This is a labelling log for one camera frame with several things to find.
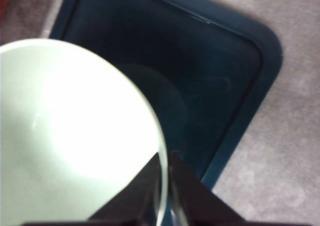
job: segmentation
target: gray carpet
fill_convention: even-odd
[[[213,191],[250,220],[320,226],[320,0],[212,0],[278,35],[281,72]],[[61,0],[11,0],[2,43],[46,36]]]

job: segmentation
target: plastic tray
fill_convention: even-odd
[[[282,63],[270,29],[207,0],[64,0],[50,37],[97,53],[131,78],[168,150],[209,188]]]

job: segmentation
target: black plastic piece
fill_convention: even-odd
[[[64,0],[50,37],[97,53],[131,78],[154,108],[168,151],[208,188],[282,63],[270,29],[208,0]]]

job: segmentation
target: white bowl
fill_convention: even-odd
[[[1,52],[1,225],[84,220],[159,152],[158,119],[118,69],[79,46],[30,39]]]

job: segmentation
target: black object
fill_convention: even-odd
[[[282,63],[270,29],[207,0],[64,0],[50,37],[97,53],[133,80],[168,151],[208,188]]]
[[[38,222],[23,226],[143,226],[156,224],[159,202],[158,154],[133,181],[87,221]],[[298,226],[305,224],[247,222],[211,193],[173,153],[169,162],[172,208],[180,226]]]

